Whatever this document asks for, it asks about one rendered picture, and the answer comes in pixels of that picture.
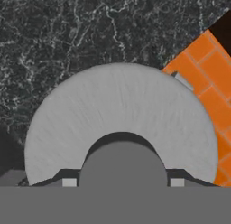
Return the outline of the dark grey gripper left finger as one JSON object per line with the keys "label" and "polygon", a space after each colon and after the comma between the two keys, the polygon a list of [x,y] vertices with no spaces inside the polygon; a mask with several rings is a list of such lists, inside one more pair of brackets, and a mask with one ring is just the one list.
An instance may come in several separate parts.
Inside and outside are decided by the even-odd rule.
{"label": "dark grey gripper left finger", "polygon": [[80,169],[60,169],[52,178],[33,184],[33,187],[78,187]]}

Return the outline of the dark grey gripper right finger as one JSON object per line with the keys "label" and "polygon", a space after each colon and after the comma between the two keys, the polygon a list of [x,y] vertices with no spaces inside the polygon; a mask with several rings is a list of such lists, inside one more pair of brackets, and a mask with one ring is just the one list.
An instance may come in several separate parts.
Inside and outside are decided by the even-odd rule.
{"label": "dark grey gripper right finger", "polygon": [[216,187],[214,183],[193,177],[184,169],[167,169],[169,187]]}

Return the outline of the grey round blender lid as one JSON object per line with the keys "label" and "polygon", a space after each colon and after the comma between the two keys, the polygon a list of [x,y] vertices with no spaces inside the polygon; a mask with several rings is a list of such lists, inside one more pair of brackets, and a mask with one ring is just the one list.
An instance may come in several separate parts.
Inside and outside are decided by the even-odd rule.
{"label": "grey round blender lid", "polygon": [[90,147],[117,132],[146,139],[168,169],[216,178],[215,130],[194,93],[153,67],[113,63],[71,76],[40,104],[24,148],[29,183],[81,168]]}

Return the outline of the grey wall socket plate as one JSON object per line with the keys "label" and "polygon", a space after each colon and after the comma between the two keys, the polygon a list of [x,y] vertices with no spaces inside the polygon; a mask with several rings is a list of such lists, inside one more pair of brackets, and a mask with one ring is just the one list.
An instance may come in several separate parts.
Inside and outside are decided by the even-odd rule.
{"label": "grey wall socket plate", "polygon": [[179,72],[174,71],[171,75],[189,90],[194,90],[194,87]]}

